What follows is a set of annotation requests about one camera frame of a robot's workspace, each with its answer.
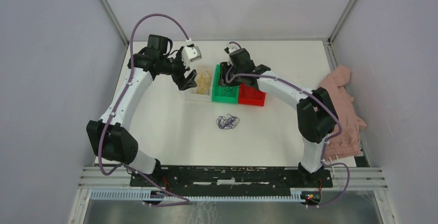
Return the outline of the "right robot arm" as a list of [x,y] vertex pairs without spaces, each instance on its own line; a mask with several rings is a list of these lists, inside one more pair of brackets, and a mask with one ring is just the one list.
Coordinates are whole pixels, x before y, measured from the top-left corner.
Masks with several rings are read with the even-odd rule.
[[227,62],[220,64],[220,82],[225,86],[245,86],[273,95],[296,110],[298,129],[303,138],[304,152],[299,163],[299,182],[311,187],[319,181],[324,155],[329,141],[342,132],[342,127],[328,91],[297,86],[271,68],[255,65],[245,48],[225,49]]

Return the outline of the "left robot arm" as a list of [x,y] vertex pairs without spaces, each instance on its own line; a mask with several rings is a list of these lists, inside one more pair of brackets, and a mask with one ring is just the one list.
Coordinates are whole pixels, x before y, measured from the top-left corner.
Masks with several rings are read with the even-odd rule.
[[162,181],[160,162],[138,147],[129,129],[137,107],[158,75],[169,75],[180,91],[197,86],[197,72],[191,63],[201,59],[201,51],[191,39],[171,52],[173,42],[163,36],[150,35],[147,46],[132,54],[126,77],[110,106],[97,121],[90,120],[86,132],[93,152],[102,160],[119,162],[143,173],[143,180],[150,186]]

